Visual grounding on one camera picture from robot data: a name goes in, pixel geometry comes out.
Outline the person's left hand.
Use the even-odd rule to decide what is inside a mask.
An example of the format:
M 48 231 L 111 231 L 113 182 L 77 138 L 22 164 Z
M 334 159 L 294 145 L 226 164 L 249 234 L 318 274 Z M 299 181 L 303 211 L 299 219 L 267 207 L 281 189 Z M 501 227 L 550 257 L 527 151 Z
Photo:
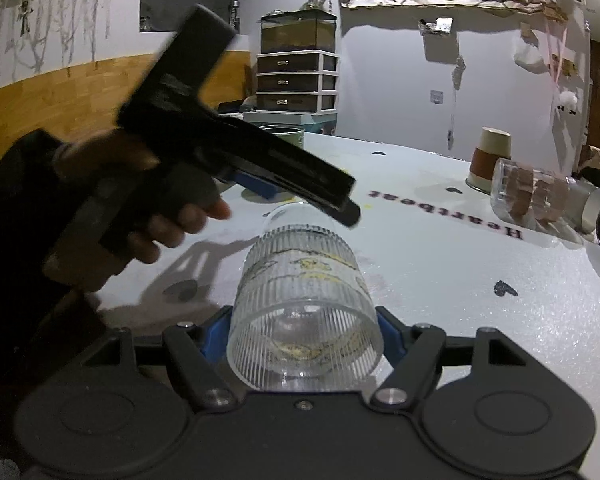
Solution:
M 224 200 L 206 208 L 185 204 L 174 220 L 154 214 L 135 231 L 122 229 L 126 235 L 122 252 L 115 254 L 84 231 L 73 229 L 46 260 L 44 273 L 55 282 L 84 292 L 97 292 L 132 260 L 153 264 L 160 258 L 161 246 L 177 248 L 186 234 L 200 232 L 208 219 L 226 220 L 231 214 Z

